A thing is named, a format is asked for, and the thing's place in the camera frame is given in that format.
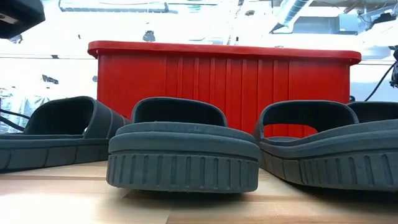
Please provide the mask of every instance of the ceiling duct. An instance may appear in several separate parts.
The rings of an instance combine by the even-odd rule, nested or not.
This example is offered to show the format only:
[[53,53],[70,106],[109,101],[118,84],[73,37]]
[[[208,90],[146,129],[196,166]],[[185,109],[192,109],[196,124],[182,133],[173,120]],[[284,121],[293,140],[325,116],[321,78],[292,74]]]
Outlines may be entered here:
[[203,7],[218,6],[223,2],[221,0],[58,0],[58,7],[62,12],[157,12],[178,14],[178,10],[186,11],[188,9],[189,12],[195,13],[201,11]]
[[270,33],[285,26],[290,26],[300,17],[300,11],[309,6],[313,0],[284,0],[277,14],[277,24]]

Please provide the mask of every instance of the black object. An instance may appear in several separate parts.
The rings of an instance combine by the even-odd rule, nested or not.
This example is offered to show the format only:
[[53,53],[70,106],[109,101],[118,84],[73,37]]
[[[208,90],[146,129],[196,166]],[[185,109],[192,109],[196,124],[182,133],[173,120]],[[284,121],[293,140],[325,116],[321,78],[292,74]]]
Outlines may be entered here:
[[390,50],[398,50],[398,45],[395,46],[388,46],[388,48],[390,48]]
[[389,12],[380,14],[380,16],[377,19],[375,19],[372,22],[372,24],[369,26],[369,29],[372,29],[375,24],[382,23],[382,22],[388,22],[388,21],[394,21],[396,19],[397,19],[397,16],[391,15],[391,13],[389,13]]
[[[349,106],[332,101],[274,103],[261,113],[254,130],[263,156],[260,167],[300,185],[397,191],[398,120],[360,120]],[[268,124],[303,124],[318,133],[302,139],[266,138]]]
[[[394,54],[393,54],[395,60],[398,62],[398,50],[395,49]],[[391,75],[391,81],[390,85],[395,88],[398,87],[398,63],[394,63],[394,67],[392,68],[392,75]]]
[[0,38],[11,39],[45,20],[41,0],[0,1]]
[[169,192],[257,189],[260,150],[250,134],[227,128],[217,107],[148,98],[134,107],[132,120],[109,142],[110,185]]
[[8,39],[8,40],[14,44],[20,44],[20,43],[22,43],[24,38],[22,37],[21,34],[19,34],[19,35],[16,35],[15,37]]
[[244,15],[245,15],[245,16],[253,16],[254,13],[255,13],[254,10],[248,10]]
[[0,170],[35,169],[108,158],[108,142],[130,121],[79,96],[38,107],[22,134],[0,134]]
[[398,103],[395,102],[354,102],[347,105],[356,113],[360,123],[398,119]]
[[54,79],[54,78],[51,78],[51,77],[48,77],[48,76],[46,76],[46,75],[42,75],[42,78],[43,78],[43,81],[44,81],[44,82],[50,82],[50,83],[54,83],[54,84],[56,84],[56,85],[59,84],[58,80],[56,80],[56,79]]
[[391,69],[395,69],[395,71],[393,70],[392,71],[392,75],[391,75],[391,81],[390,81],[390,86],[392,86],[392,87],[397,87],[397,84],[398,84],[398,80],[397,80],[397,69],[396,69],[396,67],[397,67],[397,64],[398,64],[398,50],[395,50],[394,51],[394,54],[393,54],[393,56],[394,56],[394,58],[395,58],[395,62],[390,66],[390,68],[385,72],[385,74],[381,77],[381,79],[380,79],[380,81],[379,81],[379,83],[376,85],[376,87],[374,87],[374,89],[373,89],[373,91],[371,92],[371,94],[369,94],[369,96],[365,99],[365,101],[368,101],[372,96],[373,96],[373,94],[377,91],[377,89],[379,88],[379,86],[381,85],[381,83],[383,82],[383,80],[386,78],[386,76],[388,75],[388,73],[391,71]]
[[152,31],[152,30],[148,30],[148,31],[144,34],[144,36],[143,36],[142,39],[143,39],[144,41],[146,41],[146,42],[154,42],[154,41],[156,41],[155,32]]

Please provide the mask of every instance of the bin rim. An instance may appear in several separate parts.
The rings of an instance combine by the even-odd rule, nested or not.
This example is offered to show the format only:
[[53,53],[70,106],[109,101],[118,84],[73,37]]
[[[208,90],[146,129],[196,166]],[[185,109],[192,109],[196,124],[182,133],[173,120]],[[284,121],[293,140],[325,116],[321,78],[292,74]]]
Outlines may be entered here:
[[361,61],[361,53],[352,50],[313,50],[288,49],[278,47],[246,47],[230,45],[196,45],[196,44],[165,44],[153,42],[121,42],[97,40],[88,44],[87,52],[98,58],[102,52],[174,52],[186,54],[214,54],[214,55],[246,55],[257,57],[277,57],[292,59],[330,59],[346,61],[349,65],[356,65]]

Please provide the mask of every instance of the white wall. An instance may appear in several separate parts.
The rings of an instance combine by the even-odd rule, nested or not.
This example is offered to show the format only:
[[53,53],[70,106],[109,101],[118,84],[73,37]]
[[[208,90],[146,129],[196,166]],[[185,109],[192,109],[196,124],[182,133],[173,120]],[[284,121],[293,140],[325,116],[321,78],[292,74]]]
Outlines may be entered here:
[[[351,67],[351,95],[358,101],[372,92],[392,64],[383,63],[385,65],[360,64]],[[46,94],[50,95],[50,99],[78,95],[96,97],[96,83],[92,81],[97,74],[95,59],[0,58],[0,68],[0,87],[16,86],[27,95]],[[56,78],[59,85],[49,85],[51,90],[44,90],[42,74]],[[389,85],[390,79],[391,72],[371,101],[398,101],[398,89]]]

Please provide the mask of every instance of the black cable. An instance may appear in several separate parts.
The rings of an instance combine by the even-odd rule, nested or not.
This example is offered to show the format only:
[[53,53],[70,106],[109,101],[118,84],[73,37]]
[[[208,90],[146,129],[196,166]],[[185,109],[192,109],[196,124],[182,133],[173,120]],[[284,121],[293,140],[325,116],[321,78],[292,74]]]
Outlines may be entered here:
[[26,116],[24,114],[15,113],[15,112],[3,110],[3,109],[0,109],[0,113],[6,113],[6,114],[10,114],[10,115],[20,116],[21,118],[25,118],[25,119],[30,119],[30,117],[28,117],[28,116]]
[[5,123],[5,124],[7,124],[8,126],[14,128],[14,129],[18,130],[18,131],[24,131],[25,130],[24,127],[21,127],[18,124],[8,120],[7,118],[3,118],[2,116],[0,116],[0,121]]
[[372,93],[366,98],[365,101],[368,101],[368,100],[373,96],[373,94],[377,91],[377,89],[379,88],[379,86],[381,85],[381,83],[382,83],[382,82],[384,81],[384,79],[386,78],[387,74],[391,71],[392,68],[394,68],[394,65],[395,65],[396,63],[397,63],[397,62],[394,62],[394,63],[391,65],[391,67],[385,72],[385,74],[383,75],[383,77],[380,79],[379,83],[376,85],[376,87],[374,87]]
[[369,22],[369,21],[367,21],[362,15],[360,15],[360,14],[358,14],[358,16],[359,16],[359,18],[361,18],[362,19],[362,21],[364,21],[364,22],[368,22],[368,23],[372,23],[372,22]]

